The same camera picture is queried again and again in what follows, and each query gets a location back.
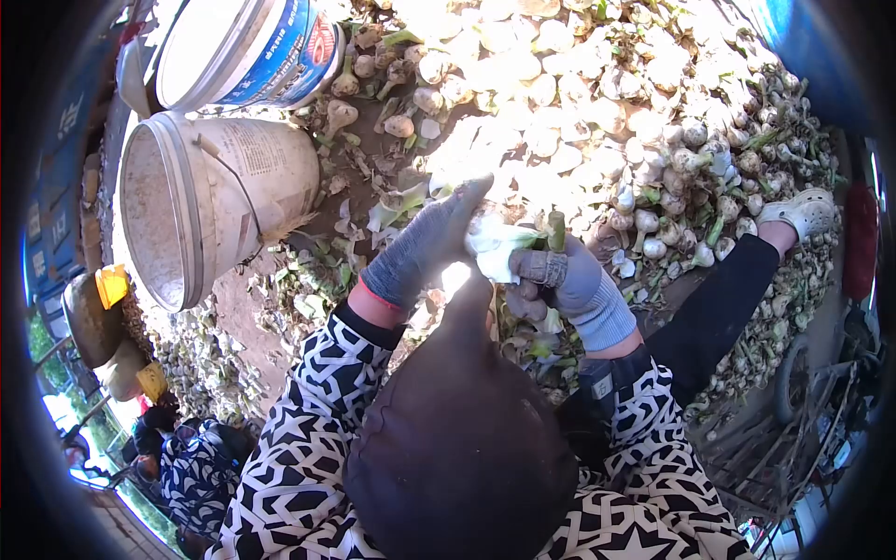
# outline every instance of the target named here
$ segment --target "glove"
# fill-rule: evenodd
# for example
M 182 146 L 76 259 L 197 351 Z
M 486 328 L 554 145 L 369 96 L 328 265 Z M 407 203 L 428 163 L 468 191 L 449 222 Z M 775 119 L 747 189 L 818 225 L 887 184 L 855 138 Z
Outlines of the glove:
M 425 206 L 398 238 L 361 271 L 361 282 L 379 300 L 403 312 L 445 266 L 469 258 L 463 237 L 473 211 L 491 188 L 489 173 L 465 181 L 454 193 Z
M 547 306 L 554 307 L 575 327 L 585 351 L 621 342 L 637 322 L 613 279 L 575 237 L 566 236 L 564 249 L 563 254 L 531 249 L 511 253 L 510 270 L 523 279 L 507 291 L 511 313 L 537 321 L 544 319 Z

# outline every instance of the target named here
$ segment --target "patterned shirt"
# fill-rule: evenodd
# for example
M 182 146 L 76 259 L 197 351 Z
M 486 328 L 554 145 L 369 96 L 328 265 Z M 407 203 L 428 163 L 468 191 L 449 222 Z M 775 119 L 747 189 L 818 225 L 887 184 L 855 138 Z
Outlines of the patterned shirt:
M 233 462 L 204 437 L 214 424 L 215 420 L 205 420 L 199 434 L 186 442 L 170 437 L 162 446 L 160 469 L 161 495 L 168 500 L 173 521 L 211 540 L 218 538 L 239 484 Z
M 383 558 L 341 478 L 397 342 L 370 327 L 343 305 L 303 342 L 207 559 Z M 606 472 L 580 468 L 573 508 L 537 560 L 753 558 L 685 439 L 671 380 L 651 360 L 617 394 Z

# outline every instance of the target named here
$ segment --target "bucket label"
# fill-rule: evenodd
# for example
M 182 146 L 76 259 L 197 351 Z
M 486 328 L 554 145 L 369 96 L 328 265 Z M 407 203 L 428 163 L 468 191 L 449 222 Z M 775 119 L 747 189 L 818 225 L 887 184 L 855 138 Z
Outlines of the bucket label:
M 289 107 L 308 96 L 336 53 L 336 31 L 308 0 L 287 0 L 271 39 L 237 86 L 219 105 Z

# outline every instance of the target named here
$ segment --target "tire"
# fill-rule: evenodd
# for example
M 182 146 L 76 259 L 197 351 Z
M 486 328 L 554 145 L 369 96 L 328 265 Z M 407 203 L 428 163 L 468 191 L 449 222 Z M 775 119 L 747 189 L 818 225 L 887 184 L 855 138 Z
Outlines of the tire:
M 806 397 L 806 390 L 809 382 L 808 375 L 805 375 L 805 379 L 795 379 L 793 374 L 795 373 L 794 365 L 797 362 L 799 354 L 808 350 L 809 337 L 800 334 L 790 342 L 787 354 L 784 355 L 781 365 L 778 366 L 778 371 L 775 372 L 775 419 L 777 419 L 783 426 L 786 426 L 793 421 L 797 415 L 797 410 L 803 404 L 802 402 L 792 402 L 790 397 L 792 389 L 794 389 L 794 387 L 791 386 L 792 382 L 804 383 L 806 385 L 803 390 L 802 398 L 805 399 Z

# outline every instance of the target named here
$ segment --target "red bag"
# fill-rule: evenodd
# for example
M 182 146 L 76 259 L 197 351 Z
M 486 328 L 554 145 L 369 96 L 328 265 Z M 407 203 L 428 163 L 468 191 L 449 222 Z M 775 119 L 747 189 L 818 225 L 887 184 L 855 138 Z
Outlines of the red bag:
M 871 293 L 877 265 L 877 199 L 862 181 L 846 196 L 846 255 L 843 260 L 843 295 L 859 302 Z

